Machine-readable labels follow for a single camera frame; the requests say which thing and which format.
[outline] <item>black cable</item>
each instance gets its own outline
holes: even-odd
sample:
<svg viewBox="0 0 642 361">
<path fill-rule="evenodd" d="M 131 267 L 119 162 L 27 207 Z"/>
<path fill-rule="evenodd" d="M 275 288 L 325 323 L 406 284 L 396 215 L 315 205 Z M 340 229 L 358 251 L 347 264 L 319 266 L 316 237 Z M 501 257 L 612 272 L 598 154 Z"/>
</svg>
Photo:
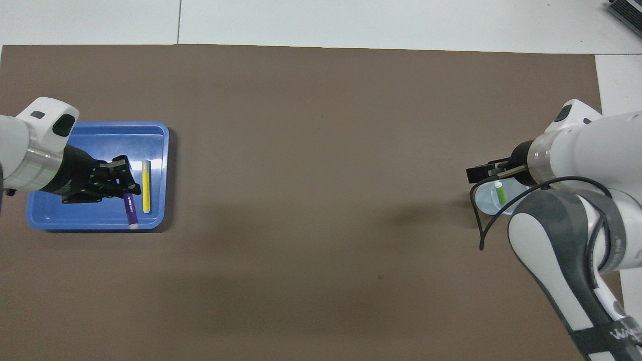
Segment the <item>black cable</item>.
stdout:
<svg viewBox="0 0 642 361">
<path fill-rule="evenodd" d="M 588 260 L 586 276 L 587 276 L 587 279 L 591 282 L 591 288 L 593 289 L 598 288 L 598 281 L 595 278 L 595 274 L 593 273 L 593 256 L 595 251 L 595 242 L 597 241 L 598 234 L 600 233 L 600 229 L 602 229 L 602 227 L 604 227 L 605 237 L 608 238 L 608 234 L 607 234 L 608 223 L 605 221 L 605 214 L 603 214 L 602 211 L 600 210 L 597 210 L 597 212 L 600 216 L 595 222 L 595 226 L 591 231 L 591 236 L 589 237 L 589 242 L 586 246 L 587 247 L 586 257 Z"/>
<path fill-rule="evenodd" d="M 516 196 L 515 198 L 513 198 L 512 200 L 510 200 L 510 202 L 506 203 L 506 204 L 505 204 L 505 205 L 504 205 L 504 206 L 503 206 L 503 207 L 502 207 L 502 208 L 501 208 L 501 209 L 500 209 L 500 210 L 499 210 L 499 211 L 498 211 L 498 212 L 497 212 L 497 213 L 496 213 L 496 214 L 495 214 L 491 219 L 490 219 L 490 221 L 488 222 L 488 224 L 486 225 L 486 227 L 482 230 L 482 221 L 480 220 L 479 212 L 477 212 L 477 203 L 476 203 L 476 202 L 475 202 L 475 200 L 474 200 L 474 191 L 475 191 L 479 186 L 481 186 L 482 184 L 484 184 L 484 183 L 488 183 L 488 182 L 492 182 L 492 181 L 495 181 L 498 177 L 496 177 L 495 179 L 492 179 L 492 178 L 493 178 L 493 177 L 486 178 L 485 180 L 483 180 L 483 181 L 481 181 L 481 182 L 479 182 L 479 183 L 475 184 L 475 185 L 473 186 L 473 188 L 471 189 L 471 193 L 470 193 L 470 196 L 471 196 L 471 203 L 473 204 L 473 210 L 474 210 L 474 213 L 475 213 L 475 217 L 476 217 L 476 219 L 477 219 L 477 226 L 478 226 L 478 228 L 479 228 L 479 230 L 480 230 L 480 251 L 483 251 L 483 249 L 484 249 L 484 239 L 486 238 L 486 234 L 488 234 L 488 231 L 489 231 L 490 227 L 493 225 L 493 223 L 495 223 L 495 221 L 499 218 L 499 216 L 501 216 L 501 215 L 502 215 L 502 213 L 504 213 L 508 208 L 510 208 L 510 207 L 511 207 L 513 204 L 515 204 L 518 200 L 520 200 L 520 199 L 524 198 L 525 196 L 527 196 L 527 195 L 531 194 L 532 192 L 534 192 L 534 191 L 536 191 L 536 190 L 538 190 L 538 189 L 540 189 L 540 188 L 547 187 L 547 186 L 549 186 L 550 184 L 558 183 L 558 182 L 564 182 L 564 181 L 579 181 L 579 182 L 584 182 L 584 183 L 592 184 L 593 186 L 595 186 L 596 188 L 598 188 L 600 191 L 602 191 L 602 193 L 604 193 L 604 195 L 605 195 L 605 196 L 607 196 L 607 197 L 609 197 L 609 198 L 612 198 L 612 196 L 611 196 L 611 192 L 610 192 L 610 191 L 609 191 L 609 190 L 608 190 L 604 185 L 602 185 L 602 184 L 601 184 L 601 183 L 599 183 L 599 182 L 596 182 L 596 181 L 595 181 L 595 180 L 593 180 L 593 179 L 586 178 L 586 177 L 578 177 L 578 176 L 567 176 L 567 177 L 554 178 L 554 179 L 551 179 L 551 180 L 547 180 L 546 182 L 541 182 L 540 184 L 538 184 L 538 185 L 536 185 L 536 186 L 533 186 L 533 187 L 531 187 L 531 188 L 529 188 L 529 189 L 527 189 L 527 190 L 523 191 L 523 192 L 522 192 L 522 193 L 520 193 L 518 196 Z"/>
</svg>

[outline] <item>blue tray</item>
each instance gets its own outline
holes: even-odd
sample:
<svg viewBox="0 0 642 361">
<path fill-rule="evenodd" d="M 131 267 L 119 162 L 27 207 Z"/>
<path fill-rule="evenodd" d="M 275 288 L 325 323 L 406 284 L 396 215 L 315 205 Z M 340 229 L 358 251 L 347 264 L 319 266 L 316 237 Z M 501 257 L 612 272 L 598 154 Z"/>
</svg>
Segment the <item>blue tray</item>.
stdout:
<svg viewBox="0 0 642 361">
<path fill-rule="evenodd" d="M 157 121 L 78 122 L 68 144 L 86 151 L 95 159 L 111 161 L 127 155 L 136 183 L 143 179 L 143 159 L 149 159 L 152 211 L 143 213 L 143 197 L 134 195 L 138 229 L 153 229 L 165 215 L 169 130 Z M 63 204 L 59 195 L 36 191 L 27 198 L 27 222 L 44 230 L 129 231 L 121 198 L 104 198 L 98 203 Z"/>
</svg>

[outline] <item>purple marker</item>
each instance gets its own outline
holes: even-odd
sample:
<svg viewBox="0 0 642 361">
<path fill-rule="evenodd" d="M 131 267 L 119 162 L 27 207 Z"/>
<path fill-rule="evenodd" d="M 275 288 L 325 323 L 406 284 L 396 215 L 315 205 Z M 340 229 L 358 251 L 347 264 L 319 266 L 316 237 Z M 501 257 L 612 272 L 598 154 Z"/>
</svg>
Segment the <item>purple marker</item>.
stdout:
<svg viewBox="0 0 642 361">
<path fill-rule="evenodd" d="M 123 193 L 125 201 L 125 211 L 127 212 L 127 224 L 129 229 L 138 229 L 138 216 L 136 216 L 136 207 L 134 207 L 134 196 L 131 193 Z"/>
</svg>

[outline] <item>clear plastic cup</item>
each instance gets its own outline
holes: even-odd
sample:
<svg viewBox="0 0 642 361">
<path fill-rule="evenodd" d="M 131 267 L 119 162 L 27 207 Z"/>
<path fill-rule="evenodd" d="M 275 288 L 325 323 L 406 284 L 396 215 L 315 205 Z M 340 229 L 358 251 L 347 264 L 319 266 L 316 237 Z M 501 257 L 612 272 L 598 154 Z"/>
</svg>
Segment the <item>clear plastic cup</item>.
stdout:
<svg viewBox="0 0 642 361">
<path fill-rule="evenodd" d="M 516 181 L 515 178 L 506 178 L 496 182 L 482 184 L 477 188 L 477 193 L 475 193 L 475 202 L 477 203 L 477 208 L 487 215 L 495 215 L 504 206 L 499 202 L 498 189 L 496 187 L 497 182 L 501 183 L 501 189 L 503 189 L 506 203 L 528 189 L 527 186 Z M 521 200 L 510 206 L 504 214 L 508 216 L 512 215 L 520 202 Z"/>
</svg>

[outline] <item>green marker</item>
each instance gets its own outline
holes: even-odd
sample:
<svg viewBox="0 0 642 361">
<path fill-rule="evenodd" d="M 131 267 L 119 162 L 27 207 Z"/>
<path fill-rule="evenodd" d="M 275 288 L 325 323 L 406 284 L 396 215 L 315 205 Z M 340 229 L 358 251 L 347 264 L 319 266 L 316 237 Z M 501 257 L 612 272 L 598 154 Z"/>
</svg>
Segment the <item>green marker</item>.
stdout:
<svg viewBox="0 0 642 361">
<path fill-rule="evenodd" d="M 501 206 L 504 206 L 506 203 L 506 193 L 504 192 L 504 186 L 502 185 L 501 182 L 495 182 L 495 191 L 497 192 L 497 199 L 499 200 L 499 204 Z"/>
</svg>

